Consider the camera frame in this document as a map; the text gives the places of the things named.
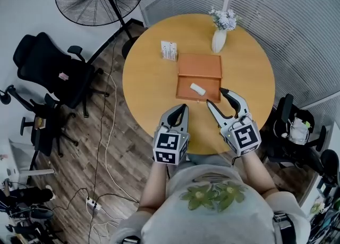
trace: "open box lid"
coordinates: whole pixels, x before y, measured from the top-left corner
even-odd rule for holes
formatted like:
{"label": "open box lid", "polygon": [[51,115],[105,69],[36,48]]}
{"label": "open box lid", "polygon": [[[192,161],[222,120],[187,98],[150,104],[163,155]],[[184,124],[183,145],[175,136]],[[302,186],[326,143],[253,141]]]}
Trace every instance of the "open box lid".
{"label": "open box lid", "polygon": [[178,57],[179,76],[222,78],[219,55],[180,53]]}

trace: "white wall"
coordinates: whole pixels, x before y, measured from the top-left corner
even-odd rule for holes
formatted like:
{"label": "white wall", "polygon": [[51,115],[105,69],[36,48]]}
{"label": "white wall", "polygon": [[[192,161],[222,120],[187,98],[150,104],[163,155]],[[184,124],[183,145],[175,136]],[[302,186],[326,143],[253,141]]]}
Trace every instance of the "white wall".
{"label": "white wall", "polygon": [[[139,7],[125,21],[131,18],[143,20]],[[55,0],[0,0],[0,89],[4,90],[8,85],[14,84],[18,92],[21,88],[27,88],[40,97],[47,93],[42,86],[22,81],[16,76],[17,67],[13,62],[13,54],[24,35],[36,35],[44,31],[65,52],[71,45],[81,46],[82,55],[87,60],[119,27],[118,22],[101,27],[77,25],[62,16]],[[30,130],[26,130],[23,137],[19,135],[23,116],[33,119],[33,114],[26,111],[15,99],[6,106],[0,103],[0,136],[7,136],[14,142],[30,144]]]}

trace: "black strap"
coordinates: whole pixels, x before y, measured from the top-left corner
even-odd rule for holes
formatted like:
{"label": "black strap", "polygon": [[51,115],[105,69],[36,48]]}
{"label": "black strap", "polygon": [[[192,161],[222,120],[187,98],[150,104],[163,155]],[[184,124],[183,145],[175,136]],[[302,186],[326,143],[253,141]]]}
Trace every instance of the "black strap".
{"label": "black strap", "polygon": [[273,221],[276,243],[296,244],[295,227],[289,216],[284,213],[275,213]]}

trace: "white marker cube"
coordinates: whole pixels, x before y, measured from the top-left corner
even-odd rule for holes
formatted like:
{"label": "white marker cube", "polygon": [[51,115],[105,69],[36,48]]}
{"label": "white marker cube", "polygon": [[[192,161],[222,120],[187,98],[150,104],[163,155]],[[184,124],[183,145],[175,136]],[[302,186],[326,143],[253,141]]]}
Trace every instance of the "white marker cube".
{"label": "white marker cube", "polygon": [[178,165],[186,153],[189,134],[158,132],[154,139],[154,158],[157,163]]}
{"label": "white marker cube", "polygon": [[250,122],[225,133],[228,145],[237,154],[242,156],[257,149],[261,144],[261,136],[255,122]]}

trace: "floral print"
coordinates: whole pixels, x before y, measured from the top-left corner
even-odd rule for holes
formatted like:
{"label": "floral print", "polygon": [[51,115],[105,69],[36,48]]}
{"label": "floral print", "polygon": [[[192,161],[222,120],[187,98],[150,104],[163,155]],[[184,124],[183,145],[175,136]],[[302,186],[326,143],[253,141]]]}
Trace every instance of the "floral print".
{"label": "floral print", "polygon": [[189,187],[188,192],[181,195],[182,200],[188,200],[189,210],[195,210],[201,205],[207,209],[214,209],[213,199],[217,196],[217,192],[213,191],[210,186]]}
{"label": "floral print", "polygon": [[205,186],[189,187],[188,192],[181,194],[181,200],[188,200],[189,210],[195,210],[203,206],[209,210],[222,212],[227,209],[233,201],[241,203],[244,201],[246,187],[234,182],[225,182]]}

